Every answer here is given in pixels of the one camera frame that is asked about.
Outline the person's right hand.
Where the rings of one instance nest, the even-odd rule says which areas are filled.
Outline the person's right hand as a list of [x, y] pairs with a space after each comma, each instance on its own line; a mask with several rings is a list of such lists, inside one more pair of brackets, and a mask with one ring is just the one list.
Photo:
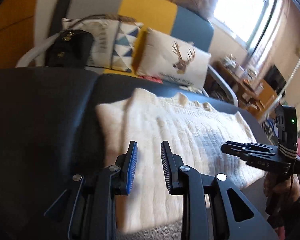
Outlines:
[[268, 172], [263, 184], [264, 195], [268, 198], [266, 213], [276, 215], [281, 207], [296, 202], [300, 197], [300, 181], [297, 174], [293, 174], [285, 181], [281, 181], [278, 174]]

